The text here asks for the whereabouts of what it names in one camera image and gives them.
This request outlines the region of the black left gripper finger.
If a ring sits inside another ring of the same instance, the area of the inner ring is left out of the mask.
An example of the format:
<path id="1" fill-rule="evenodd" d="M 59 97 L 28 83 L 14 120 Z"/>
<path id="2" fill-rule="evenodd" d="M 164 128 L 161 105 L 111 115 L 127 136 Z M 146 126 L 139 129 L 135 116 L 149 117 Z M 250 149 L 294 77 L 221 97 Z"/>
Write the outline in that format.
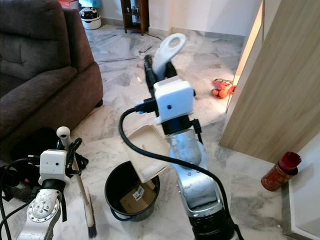
<path id="1" fill-rule="evenodd" d="M 78 137 L 76 140 L 71 142 L 70 144 L 70 153 L 73 154 L 74 162 L 78 166 L 83 166 L 83 156 L 77 153 L 77 150 L 80 148 L 80 145 L 82 144 L 83 140 L 82 138 Z"/>

